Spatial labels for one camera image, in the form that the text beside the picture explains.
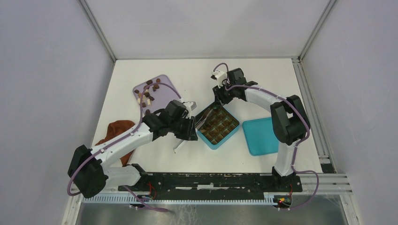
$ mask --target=brown cloth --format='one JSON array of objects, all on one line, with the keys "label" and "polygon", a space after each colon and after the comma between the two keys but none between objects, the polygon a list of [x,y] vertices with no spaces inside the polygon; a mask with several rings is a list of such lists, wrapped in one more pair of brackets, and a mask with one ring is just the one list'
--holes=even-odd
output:
[{"label": "brown cloth", "polygon": [[[108,125],[107,136],[98,143],[96,143],[95,145],[99,145],[111,140],[112,138],[132,128],[134,125],[135,123],[130,120],[118,120],[113,123],[110,123]],[[129,161],[130,156],[133,154],[133,152],[134,150],[120,158],[120,161],[122,162],[123,166],[127,165],[127,162]]]}]

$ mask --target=white table surface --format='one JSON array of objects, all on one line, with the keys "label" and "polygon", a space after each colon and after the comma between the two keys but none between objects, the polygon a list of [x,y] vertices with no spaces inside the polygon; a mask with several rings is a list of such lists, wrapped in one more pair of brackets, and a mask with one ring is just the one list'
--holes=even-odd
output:
[{"label": "white table surface", "polygon": [[[139,121],[139,106],[132,89],[159,74],[166,74],[185,100],[196,101],[198,107],[193,111],[196,115],[214,101],[212,88],[216,83],[210,78],[210,71],[220,62],[226,62],[230,69],[242,68],[248,81],[256,81],[276,94],[301,96],[290,59],[118,60],[93,143],[106,136],[111,122]],[[225,108],[240,123],[271,116],[268,111],[238,99]],[[241,127],[217,150],[211,150],[199,139],[186,143],[175,154],[173,146],[177,141],[173,134],[168,134],[140,146],[129,163],[138,163],[148,172],[270,173],[276,161],[276,154],[251,156]],[[114,166],[121,166],[120,161]],[[300,145],[295,166],[297,170],[322,172],[312,136]]]}]

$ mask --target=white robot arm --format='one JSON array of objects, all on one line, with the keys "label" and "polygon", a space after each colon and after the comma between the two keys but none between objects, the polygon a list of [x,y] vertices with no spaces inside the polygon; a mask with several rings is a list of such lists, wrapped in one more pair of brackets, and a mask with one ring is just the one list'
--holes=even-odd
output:
[{"label": "white robot arm", "polygon": [[[84,145],[78,147],[68,169],[71,178],[68,194],[82,193],[85,198],[90,198],[103,188],[135,185],[141,177],[137,168],[132,165],[125,167],[111,167],[111,165],[131,150],[169,132],[181,140],[197,141],[195,117],[191,116],[195,108],[195,102],[173,100],[165,109],[145,115],[142,123],[103,144],[93,146],[91,149]],[[70,192],[72,181],[80,192]]]},{"label": "white robot arm", "polygon": [[280,142],[273,175],[281,180],[294,176],[291,167],[294,147],[300,139],[306,136],[306,125],[308,129],[310,128],[300,98],[296,95],[284,97],[297,110],[298,115],[289,105],[281,101],[281,96],[263,90],[256,82],[247,82],[240,68],[226,73],[219,70],[213,71],[211,78],[217,81],[217,86],[213,88],[216,103],[224,105],[232,101],[233,98],[239,98],[271,112],[273,130]]}]

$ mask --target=lavender tray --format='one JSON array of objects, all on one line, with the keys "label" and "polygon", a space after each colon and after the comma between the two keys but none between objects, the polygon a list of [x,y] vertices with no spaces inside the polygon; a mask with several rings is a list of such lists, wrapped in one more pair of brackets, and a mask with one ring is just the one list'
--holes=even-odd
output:
[{"label": "lavender tray", "polygon": [[[158,79],[158,78],[161,80],[161,83],[168,84],[171,87],[173,87],[174,89],[176,89],[174,87],[173,83],[170,81],[170,79],[164,74],[154,77],[151,80],[153,83],[155,83],[156,79]],[[136,100],[139,97],[138,97],[138,94],[135,93],[134,91],[139,90],[139,92],[142,93],[142,91],[144,90],[144,87],[146,85],[147,84],[145,81],[133,88],[132,93],[134,94],[134,97],[136,98]],[[174,99],[177,99],[177,100],[179,99],[178,96],[174,93],[174,91],[172,89],[170,89],[164,85],[159,85],[159,89],[157,89],[156,91],[153,91],[152,87],[153,86],[151,86],[148,91],[149,91],[149,94],[154,98],[154,101],[151,101],[151,105],[148,105],[147,104],[148,98],[146,98],[145,96],[143,97],[143,102],[145,102],[145,104],[146,104],[146,107],[142,108],[143,113],[145,113],[145,111],[147,109],[149,109],[151,113],[153,113],[154,111],[156,111],[158,109],[164,109],[164,108],[166,108],[167,104],[170,101],[172,101]]]}]

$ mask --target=gray wall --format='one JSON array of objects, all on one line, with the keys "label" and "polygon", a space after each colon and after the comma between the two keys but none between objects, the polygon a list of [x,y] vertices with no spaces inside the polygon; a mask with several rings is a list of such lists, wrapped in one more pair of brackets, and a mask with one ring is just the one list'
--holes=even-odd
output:
[{"label": "gray wall", "polygon": [[398,1],[340,0],[304,69],[366,225],[397,224]]},{"label": "gray wall", "polygon": [[112,62],[76,0],[0,3],[0,224],[59,224]]},{"label": "gray wall", "polygon": [[297,56],[328,0],[87,0],[118,59]]}]

